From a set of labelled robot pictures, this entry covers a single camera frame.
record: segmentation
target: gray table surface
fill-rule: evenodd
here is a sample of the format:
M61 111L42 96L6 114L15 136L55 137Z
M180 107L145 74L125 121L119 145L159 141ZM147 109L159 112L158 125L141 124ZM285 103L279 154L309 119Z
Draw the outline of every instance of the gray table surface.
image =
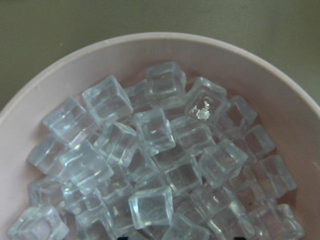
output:
M246 49L320 104L319 0L0 0L0 110L63 56L111 37L154 31Z

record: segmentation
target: pile of clear cubes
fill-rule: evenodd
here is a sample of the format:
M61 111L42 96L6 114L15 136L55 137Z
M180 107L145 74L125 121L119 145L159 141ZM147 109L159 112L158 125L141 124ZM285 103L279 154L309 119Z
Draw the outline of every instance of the pile of clear cubes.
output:
M186 82L165 62L127 88L108 76L48 114L51 133L27 159L46 176L29 184L10 238L302 238L276 200L296 182L256 111L204 77Z

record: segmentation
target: round plastic bowl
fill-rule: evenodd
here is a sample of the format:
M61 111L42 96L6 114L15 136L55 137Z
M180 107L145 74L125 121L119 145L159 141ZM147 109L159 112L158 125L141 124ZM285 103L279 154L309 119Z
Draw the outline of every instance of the round plastic bowl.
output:
M142 70L177 61L190 77L202 75L245 97L261 117L298 188L286 195L306 231L320 236L320 108L288 76L233 45L184 33L140 33L84 47L34 77L0 113L0 239L29 205L27 184L41 174L26 162L47 134L42 118L67 97L108 75L128 86Z

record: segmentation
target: pink bowl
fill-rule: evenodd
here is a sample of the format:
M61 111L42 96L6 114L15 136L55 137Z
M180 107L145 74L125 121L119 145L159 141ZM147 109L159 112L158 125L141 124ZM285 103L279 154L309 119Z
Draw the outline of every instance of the pink bowl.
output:
M108 75L128 86L143 69L177 61L189 77L202 75L244 96L259 113L297 181L286 195L306 231L320 236L320 108L292 79L261 58L215 39L169 32L97 42L52 64L25 85L0 113L0 238L29 205L27 184L41 174L26 162L47 134L42 118L69 96Z

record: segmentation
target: bowl rim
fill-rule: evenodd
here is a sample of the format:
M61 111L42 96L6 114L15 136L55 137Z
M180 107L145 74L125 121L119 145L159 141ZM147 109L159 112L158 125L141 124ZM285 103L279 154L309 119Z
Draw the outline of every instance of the bowl rim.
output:
M278 79L282 80L284 84L287 85L292 91L294 91L313 111L313 113L320 120L320 106L312 99L312 97L305 92L293 79L287 76L284 72L273 66L271 63L263 60L261 57L250 53L243 48L237 47L230 43L217 40L214 38L200 36L189 33L181 32L143 32L143 33L133 33L128 35L116 36L106 40L98 41L92 43L85 47L82 47L74 52L67 54L66 56L60 58L56 62L52 63L36 76L34 76L29 82L27 82L4 106L2 111L0 111L0 125L6 119L7 115L15 108L15 106L20 102L20 100L28 94L35 86L37 86L46 76L50 75L52 72L56 71L61 66L70 63L78 58L81 58L87 54L90 54L95 51L99 51L105 47L116 46L128 42L136 42L143 40L181 40L196 42L201 44L212 45L223 50L232 52L236 55L239 55L247 60L256 63L260 67L266 69L268 72L275 75Z

